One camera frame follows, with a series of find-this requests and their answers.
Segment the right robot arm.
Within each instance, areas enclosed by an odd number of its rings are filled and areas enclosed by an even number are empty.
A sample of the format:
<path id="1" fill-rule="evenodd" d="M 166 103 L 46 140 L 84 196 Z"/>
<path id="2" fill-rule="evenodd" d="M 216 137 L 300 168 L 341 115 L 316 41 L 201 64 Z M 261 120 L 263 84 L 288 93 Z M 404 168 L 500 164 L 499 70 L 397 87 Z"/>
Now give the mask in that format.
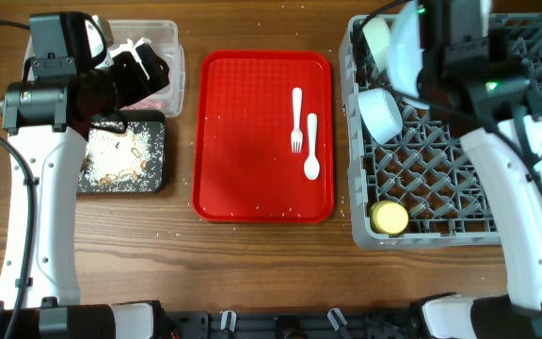
<path id="1" fill-rule="evenodd" d="M 431 338 L 542 338 L 542 101 L 488 1 L 421 1 L 418 92 L 461 125 L 485 191 L 507 274 L 503 296 L 422 303 Z"/>

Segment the light blue bowl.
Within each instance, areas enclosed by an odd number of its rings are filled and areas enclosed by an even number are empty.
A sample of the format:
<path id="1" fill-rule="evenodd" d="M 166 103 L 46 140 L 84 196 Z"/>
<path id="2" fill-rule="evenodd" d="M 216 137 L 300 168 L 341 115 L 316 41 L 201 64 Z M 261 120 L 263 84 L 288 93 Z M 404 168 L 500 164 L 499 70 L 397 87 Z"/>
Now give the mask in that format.
<path id="1" fill-rule="evenodd" d="M 359 112 L 371 137 L 386 144 L 403 128 L 403 118 L 393 96 L 385 89 L 370 89 L 358 94 Z"/>

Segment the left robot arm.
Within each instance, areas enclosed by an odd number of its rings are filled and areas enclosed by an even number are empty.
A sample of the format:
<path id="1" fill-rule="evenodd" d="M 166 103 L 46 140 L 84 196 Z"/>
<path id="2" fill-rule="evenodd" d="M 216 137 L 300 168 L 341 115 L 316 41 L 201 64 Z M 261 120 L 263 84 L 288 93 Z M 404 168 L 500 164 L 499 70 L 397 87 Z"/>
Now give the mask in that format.
<path id="1" fill-rule="evenodd" d="M 108 23 L 84 12 L 34 14 L 33 52 L 0 102 L 9 153 L 0 338 L 170 338 L 157 300 L 84 305 L 74 258 L 77 184 L 94 120 L 167 86 L 167 63 L 140 40 L 113 50 Z"/>

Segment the yellow plastic cup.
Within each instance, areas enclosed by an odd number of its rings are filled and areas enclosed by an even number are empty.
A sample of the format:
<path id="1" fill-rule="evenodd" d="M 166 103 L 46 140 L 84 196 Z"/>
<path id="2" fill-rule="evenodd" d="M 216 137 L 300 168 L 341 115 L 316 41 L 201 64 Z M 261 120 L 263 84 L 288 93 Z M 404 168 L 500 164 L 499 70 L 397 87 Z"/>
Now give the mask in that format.
<path id="1" fill-rule="evenodd" d="M 376 202 L 370 208 L 372 229 L 381 234 L 399 234 L 409 223 L 408 212 L 397 202 Z"/>

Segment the green bowl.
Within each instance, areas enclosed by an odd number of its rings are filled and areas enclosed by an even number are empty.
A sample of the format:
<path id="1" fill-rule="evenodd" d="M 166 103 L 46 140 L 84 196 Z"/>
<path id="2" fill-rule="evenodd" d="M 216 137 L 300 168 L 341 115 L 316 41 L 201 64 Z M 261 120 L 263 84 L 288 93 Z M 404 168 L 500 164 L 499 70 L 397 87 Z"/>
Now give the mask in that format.
<path id="1" fill-rule="evenodd" d="M 380 73 L 388 67 L 391 31 L 384 18 L 375 17 L 362 27 L 375 66 Z"/>

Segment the light blue plate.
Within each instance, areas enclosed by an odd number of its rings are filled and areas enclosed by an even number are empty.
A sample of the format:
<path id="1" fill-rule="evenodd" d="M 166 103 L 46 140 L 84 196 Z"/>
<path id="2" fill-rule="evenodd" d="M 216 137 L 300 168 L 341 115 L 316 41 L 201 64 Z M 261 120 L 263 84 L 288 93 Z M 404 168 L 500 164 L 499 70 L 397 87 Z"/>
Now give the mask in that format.
<path id="1" fill-rule="evenodd" d="M 418 2 L 410 1 L 391 23 L 387 75 L 394 91 L 405 94 L 404 101 L 419 109 L 429 106 L 418 102 L 417 78 L 422 69 Z"/>

